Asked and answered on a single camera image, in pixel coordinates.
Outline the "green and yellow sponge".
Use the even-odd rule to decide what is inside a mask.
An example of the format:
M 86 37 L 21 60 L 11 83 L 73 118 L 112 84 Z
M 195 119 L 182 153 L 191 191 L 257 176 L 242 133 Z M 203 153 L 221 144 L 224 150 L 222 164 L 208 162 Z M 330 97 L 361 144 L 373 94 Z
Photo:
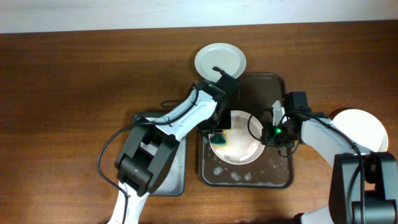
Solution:
M 228 138 L 223 133 L 216 133 L 212 135 L 212 137 L 210 138 L 210 142 L 217 146 L 225 146 L 227 145 Z

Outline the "pink plate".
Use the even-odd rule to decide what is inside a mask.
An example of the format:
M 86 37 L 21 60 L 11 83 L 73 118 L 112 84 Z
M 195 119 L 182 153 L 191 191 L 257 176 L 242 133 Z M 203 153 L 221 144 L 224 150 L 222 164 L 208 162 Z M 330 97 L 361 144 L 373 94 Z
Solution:
M 245 111 L 231 111 L 231 129 L 222 133 L 228 138 L 227 145 L 217 146 L 210 142 L 210 147 L 218 158 L 229 164 L 244 165 L 255 161 L 263 152 L 259 138 L 262 134 L 262 124 L 254 116 Z

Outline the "cream white plate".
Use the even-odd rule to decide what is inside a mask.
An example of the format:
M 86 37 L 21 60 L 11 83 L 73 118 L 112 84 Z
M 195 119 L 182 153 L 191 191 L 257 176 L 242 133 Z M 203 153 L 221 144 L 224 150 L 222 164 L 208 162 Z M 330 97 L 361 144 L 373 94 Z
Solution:
M 389 138 L 384 125 L 371 113 L 347 109 L 337 113 L 333 124 L 357 144 L 374 152 L 386 152 Z

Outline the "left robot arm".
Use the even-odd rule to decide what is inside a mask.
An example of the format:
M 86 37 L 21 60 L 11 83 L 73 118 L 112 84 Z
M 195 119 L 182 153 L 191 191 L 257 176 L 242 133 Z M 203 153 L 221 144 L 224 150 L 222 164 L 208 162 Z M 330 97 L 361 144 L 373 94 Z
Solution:
M 118 171 L 118 199 L 110 223 L 137 223 L 143 206 L 166 179 L 182 139 L 197 128 L 203 134 L 231 127 L 226 111 L 238 88 L 234 77 L 224 74 L 215 82 L 192 85 L 187 98 L 167 114 L 149 119 L 137 117 L 118 132 L 129 131 L 114 166 Z

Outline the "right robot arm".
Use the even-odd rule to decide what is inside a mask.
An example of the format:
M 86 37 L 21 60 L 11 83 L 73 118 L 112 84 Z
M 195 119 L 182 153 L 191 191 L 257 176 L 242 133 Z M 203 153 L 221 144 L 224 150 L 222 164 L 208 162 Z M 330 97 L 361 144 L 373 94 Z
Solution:
M 331 165 L 328 205 L 299 213 L 294 223 L 397 223 L 397 161 L 373 152 L 340 131 L 329 116 L 313 112 L 304 91 L 290 92 L 266 109 L 261 143 L 297 150 L 305 144 Z

